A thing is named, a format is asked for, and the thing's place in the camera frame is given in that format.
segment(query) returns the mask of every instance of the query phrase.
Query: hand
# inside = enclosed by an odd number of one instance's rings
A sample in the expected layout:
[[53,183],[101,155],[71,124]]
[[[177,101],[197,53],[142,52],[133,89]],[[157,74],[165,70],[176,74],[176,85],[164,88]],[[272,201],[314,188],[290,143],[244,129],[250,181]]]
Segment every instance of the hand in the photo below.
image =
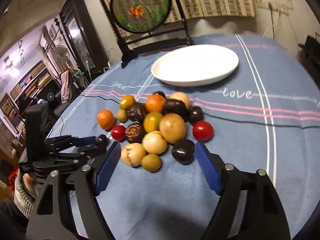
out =
[[23,182],[28,190],[35,190],[32,182],[36,180],[36,173],[27,173],[23,175]]

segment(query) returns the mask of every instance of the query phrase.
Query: black speaker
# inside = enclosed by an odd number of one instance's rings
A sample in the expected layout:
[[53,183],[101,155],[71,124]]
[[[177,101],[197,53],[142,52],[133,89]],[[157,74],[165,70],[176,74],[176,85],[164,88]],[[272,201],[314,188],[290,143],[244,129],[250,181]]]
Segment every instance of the black speaker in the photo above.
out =
[[56,93],[60,90],[60,87],[56,84],[54,80],[51,80],[37,95],[37,98],[42,98],[48,101],[49,109],[54,111],[60,102],[55,97]]

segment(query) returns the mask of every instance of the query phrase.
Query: white plate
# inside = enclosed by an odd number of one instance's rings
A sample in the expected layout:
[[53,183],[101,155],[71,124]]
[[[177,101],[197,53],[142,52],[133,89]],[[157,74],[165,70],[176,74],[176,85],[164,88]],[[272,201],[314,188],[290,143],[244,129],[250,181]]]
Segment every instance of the white plate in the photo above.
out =
[[151,73],[164,83],[193,87],[218,82],[238,66],[231,49],[217,45],[193,45],[168,52],[154,62]]

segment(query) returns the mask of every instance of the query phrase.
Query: red cherry tomato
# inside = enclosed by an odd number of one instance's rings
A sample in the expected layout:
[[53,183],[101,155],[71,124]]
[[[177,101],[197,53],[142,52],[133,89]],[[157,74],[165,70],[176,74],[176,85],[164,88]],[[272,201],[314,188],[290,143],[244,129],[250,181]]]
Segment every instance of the red cherry tomato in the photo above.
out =
[[112,128],[111,135],[116,141],[122,142],[125,137],[124,132],[125,127],[123,125],[116,125]]
[[213,136],[214,130],[206,121],[199,121],[193,125],[192,135],[197,141],[207,141]]

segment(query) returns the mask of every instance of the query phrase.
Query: blue tablecloth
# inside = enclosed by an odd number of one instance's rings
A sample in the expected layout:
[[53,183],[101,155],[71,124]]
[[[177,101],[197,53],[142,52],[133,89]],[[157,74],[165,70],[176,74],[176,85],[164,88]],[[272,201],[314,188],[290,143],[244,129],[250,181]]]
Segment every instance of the blue tablecloth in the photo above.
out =
[[[237,70],[217,84],[181,88],[160,82],[150,72],[153,62],[165,52],[140,56],[125,69],[117,64],[67,108],[50,137],[101,133],[111,137],[97,124],[96,114],[102,109],[116,114],[119,106],[104,99],[119,101],[132,94],[145,102],[157,90],[167,95],[184,91],[214,126],[215,135],[206,143],[212,153],[239,170],[262,168],[268,172],[291,236],[295,236],[320,199],[318,87],[299,62],[273,40],[215,34],[194,41],[232,49],[240,61]],[[187,137],[193,139],[190,132],[188,126]],[[181,165],[170,151],[161,159],[163,166],[156,173],[119,161],[107,190],[97,197],[116,239],[199,239],[207,227],[218,196],[209,189],[198,162]],[[72,207],[77,227],[85,234],[75,196]]]

